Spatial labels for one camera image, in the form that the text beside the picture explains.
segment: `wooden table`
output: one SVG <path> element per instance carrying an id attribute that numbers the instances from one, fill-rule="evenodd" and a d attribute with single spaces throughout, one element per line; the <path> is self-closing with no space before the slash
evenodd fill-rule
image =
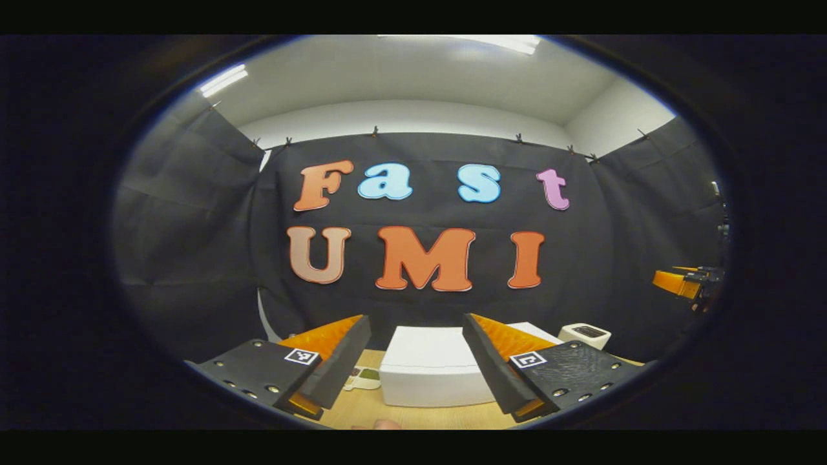
<path id="1" fill-rule="evenodd" d="M 365 350 L 356 364 L 378 370 L 384 355 L 385 352 L 382 351 Z M 630 360 L 625 361 L 642 365 Z M 439 408 L 386 405 L 381 387 L 373 391 L 342 391 L 333 407 L 325 410 L 322 418 L 314 423 L 334 429 L 351 429 L 353 426 L 372 428 L 378 419 L 391 419 L 404 429 L 507 429 L 517 424 L 511 415 L 503 414 L 496 402 Z"/>

